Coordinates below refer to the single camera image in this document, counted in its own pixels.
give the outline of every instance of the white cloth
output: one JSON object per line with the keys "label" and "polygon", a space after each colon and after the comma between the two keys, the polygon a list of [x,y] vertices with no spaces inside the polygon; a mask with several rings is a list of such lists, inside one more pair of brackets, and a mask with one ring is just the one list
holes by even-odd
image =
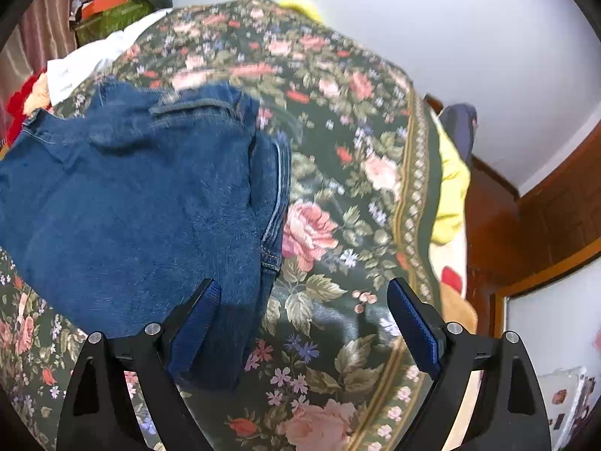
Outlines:
{"label": "white cloth", "polygon": [[52,106],[66,100],[88,76],[109,67],[136,42],[143,31],[171,10],[158,10],[123,30],[113,32],[106,39],[86,44],[65,58],[48,61],[46,77]]}

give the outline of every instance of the denim fabric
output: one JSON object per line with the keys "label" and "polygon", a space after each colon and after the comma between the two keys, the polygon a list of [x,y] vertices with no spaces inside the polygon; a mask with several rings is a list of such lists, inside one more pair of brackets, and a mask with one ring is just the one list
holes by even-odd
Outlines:
{"label": "denim fabric", "polygon": [[0,242],[57,312],[108,337],[215,279],[212,324],[184,324],[169,369],[233,387],[281,265],[290,183],[289,145],[255,130],[257,108],[228,84],[105,82],[85,118],[39,110],[0,164]]}

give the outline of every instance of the blue textured pad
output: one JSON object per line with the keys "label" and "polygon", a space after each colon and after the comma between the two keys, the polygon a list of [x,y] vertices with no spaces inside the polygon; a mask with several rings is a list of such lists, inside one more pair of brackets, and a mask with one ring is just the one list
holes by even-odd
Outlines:
{"label": "blue textured pad", "polygon": [[396,280],[388,284],[387,300],[417,367],[435,379],[441,369],[436,338]]}
{"label": "blue textured pad", "polygon": [[188,314],[171,342],[167,370],[173,378],[190,370],[221,302],[221,287],[212,281]]}

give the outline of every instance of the orange box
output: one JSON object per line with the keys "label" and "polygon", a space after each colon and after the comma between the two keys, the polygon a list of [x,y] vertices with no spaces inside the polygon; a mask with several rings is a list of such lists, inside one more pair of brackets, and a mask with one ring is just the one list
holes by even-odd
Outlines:
{"label": "orange box", "polygon": [[123,5],[125,2],[127,2],[127,0],[92,0],[88,5],[82,8],[81,18],[82,20],[85,20],[104,10],[110,10],[116,6]]}

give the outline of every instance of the wooden door frame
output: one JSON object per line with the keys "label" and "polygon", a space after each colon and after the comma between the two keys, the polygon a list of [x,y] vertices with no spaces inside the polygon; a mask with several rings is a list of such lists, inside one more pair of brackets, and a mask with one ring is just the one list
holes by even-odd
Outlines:
{"label": "wooden door frame", "polygon": [[601,256],[601,239],[591,242],[585,248],[561,260],[559,263],[495,292],[492,295],[492,315],[495,318],[494,336],[501,337],[501,334],[505,331],[506,307],[511,297],[525,295],[528,292],[544,288],[550,283],[561,280],[583,266],[588,265],[599,256]]}

